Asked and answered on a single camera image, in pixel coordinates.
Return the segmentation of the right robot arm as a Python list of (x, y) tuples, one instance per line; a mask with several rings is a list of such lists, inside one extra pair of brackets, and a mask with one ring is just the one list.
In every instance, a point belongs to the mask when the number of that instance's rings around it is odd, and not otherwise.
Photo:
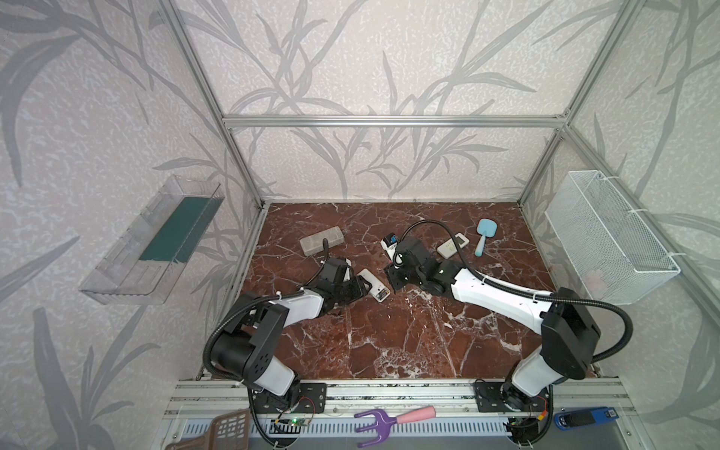
[(399, 242), (390, 234), (381, 246), (391, 260), (385, 273), (394, 291), (412, 284), (433, 296), (499, 313), (540, 335), (540, 346), (520, 360), (498, 388), (506, 404), (517, 409), (551, 384), (586, 377), (600, 331), (588, 307), (558, 300), (565, 296), (575, 300), (574, 292), (534, 291), (493, 277), (476, 277), (454, 261), (435, 259), (412, 237)]

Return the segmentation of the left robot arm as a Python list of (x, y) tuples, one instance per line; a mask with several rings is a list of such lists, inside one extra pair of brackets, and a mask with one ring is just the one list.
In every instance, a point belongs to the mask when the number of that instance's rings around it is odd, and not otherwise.
[(367, 296), (371, 283), (348, 261), (328, 258), (293, 294), (241, 294), (211, 333), (202, 364), (213, 376), (234, 380), (276, 398), (294, 395), (299, 378), (276, 356), (283, 330), (314, 320)]

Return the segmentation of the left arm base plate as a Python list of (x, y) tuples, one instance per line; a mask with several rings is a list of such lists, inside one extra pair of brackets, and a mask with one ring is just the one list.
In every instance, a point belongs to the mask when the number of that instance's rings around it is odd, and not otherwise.
[(326, 408), (327, 384), (295, 381), (283, 395), (262, 390), (262, 392), (253, 392), (251, 400), (255, 412), (259, 414), (284, 412), (321, 414)]

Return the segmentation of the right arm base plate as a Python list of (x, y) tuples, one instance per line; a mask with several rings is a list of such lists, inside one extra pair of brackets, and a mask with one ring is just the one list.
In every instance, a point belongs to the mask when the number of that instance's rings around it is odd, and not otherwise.
[(480, 413), (540, 414), (545, 412), (551, 394), (543, 388), (536, 396), (529, 396), (509, 381), (493, 382), (477, 379), (472, 384)]

